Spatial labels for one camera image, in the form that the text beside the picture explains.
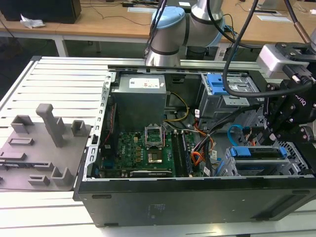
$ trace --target green circuit board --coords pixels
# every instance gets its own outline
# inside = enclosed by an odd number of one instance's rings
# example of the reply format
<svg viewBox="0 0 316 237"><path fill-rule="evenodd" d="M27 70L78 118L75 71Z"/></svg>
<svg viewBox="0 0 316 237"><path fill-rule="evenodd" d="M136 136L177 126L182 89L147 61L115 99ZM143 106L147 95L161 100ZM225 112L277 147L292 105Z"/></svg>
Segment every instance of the green circuit board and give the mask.
<svg viewBox="0 0 316 237"><path fill-rule="evenodd" d="M159 134L149 134L149 141L160 141ZM118 139L118 158L115 162L115 169L157 169L172 171L174 174L174 162L171 145L171 133L166 134L165 146L162 150L161 163L149 163L148 153L145 146L144 132L123 132Z"/></svg>
<svg viewBox="0 0 316 237"><path fill-rule="evenodd" d="M145 132L121 132L118 138L118 153L114 162L110 164L111 168L106 168L108 160L103 159L101 170L105 171L105 177L120 178L128 177L128 173L135 170L156 170L172 172L172 177L176 177L176 168L172 147L171 132L166 132L164 138L164 147L146 148ZM188 152L195 146L192 133L185 135ZM148 133L148 141L159 142L159 132ZM200 171L194 172L194 177L199 176Z"/></svg>

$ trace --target floor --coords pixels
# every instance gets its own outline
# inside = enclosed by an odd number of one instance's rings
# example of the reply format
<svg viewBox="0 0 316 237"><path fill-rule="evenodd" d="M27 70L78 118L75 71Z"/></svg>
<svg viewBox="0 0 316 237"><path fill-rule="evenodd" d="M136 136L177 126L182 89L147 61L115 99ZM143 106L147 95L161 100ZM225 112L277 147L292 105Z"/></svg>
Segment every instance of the floor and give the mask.
<svg viewBox="0 0 316 237"><path fill-rule="evenodd" d="M102 51L96 52L93 42L66 41L71 57L111 57L111 58L142 58L145 44L101 42ZM217 48L211 48L204 60L214 60ZM186 59L186 49L180 49L181 59ZM255 61L259 51L239 49L234 61ZM9 90L14 81L30 61L32 56L58 56L54 41L45 39L9 39L0 38L0 99Z"/></svg>

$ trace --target motherboard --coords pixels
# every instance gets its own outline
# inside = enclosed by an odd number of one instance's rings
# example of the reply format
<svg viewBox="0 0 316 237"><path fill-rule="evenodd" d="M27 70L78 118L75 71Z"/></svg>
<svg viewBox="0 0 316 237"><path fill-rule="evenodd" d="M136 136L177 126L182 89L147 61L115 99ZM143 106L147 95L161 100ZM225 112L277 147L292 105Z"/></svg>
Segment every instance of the motherboard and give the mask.
<svg viewBox="0 0 316 237"><path fill-rule="evenodd" d="M102 157L100 177L201 176L199 168L193 167L190 158L195 146L192 133L149 131L121 132L116 156Z"/></svg>

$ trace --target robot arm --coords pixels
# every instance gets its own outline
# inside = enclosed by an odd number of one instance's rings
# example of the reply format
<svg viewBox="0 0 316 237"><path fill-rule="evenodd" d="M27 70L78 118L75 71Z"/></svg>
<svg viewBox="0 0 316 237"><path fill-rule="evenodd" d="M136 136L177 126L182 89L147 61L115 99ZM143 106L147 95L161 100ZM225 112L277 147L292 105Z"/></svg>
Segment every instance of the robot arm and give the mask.
<svg viewBox="0 0 316 237"><path fill-rule="evenodd" d="M213 18L218 25L224 27L222 2L223 0L212 0L210 7ZM219 42L221 34L212 24L206 4L206 0L198 0L190 14L185 14L178 7L165 8L146 57L147 66L179 66L180 46L207 47Z"/></svg>
<svg viewBox="0 0 316 237"><path fill-rule="evenodd" d="M286 142L314 142L313 130L307 123L316 119L316 53L310 43L284 43L266 45L257 60L267 75L287 77L280 85L268 83L266 91L287 90L302 86L311 81L311 89L266 98L263 115L266 126L259 133L259 143L270 145L275 139Z"/></svg>

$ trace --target blue latch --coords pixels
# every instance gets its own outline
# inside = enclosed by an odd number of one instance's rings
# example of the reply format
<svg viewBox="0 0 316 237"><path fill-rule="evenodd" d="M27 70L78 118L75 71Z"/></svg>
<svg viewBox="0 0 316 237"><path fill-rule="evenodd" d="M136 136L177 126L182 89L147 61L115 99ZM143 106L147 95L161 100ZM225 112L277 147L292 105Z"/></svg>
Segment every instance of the blue latch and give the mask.
<svg viewBox="0 0 316 237"><path fill-rule="evenodd" d="M221 74L207 74L207 82L212 89L213 95L228 95L224 89Z"/></svg>
<svg viewBox="0 0 316 237"><path fill-rule="evenodd" d="M281 155L286 158L287 157L287 151L286 151L286 148L284 147L280 147L280 152L281 152Z"/></svg>
<svg viewBox="0 0 316 237"><path fill-rule="evenodd" d="M251 153L248 147L232 147L231 154L233 157L250 157Z"/></svg>

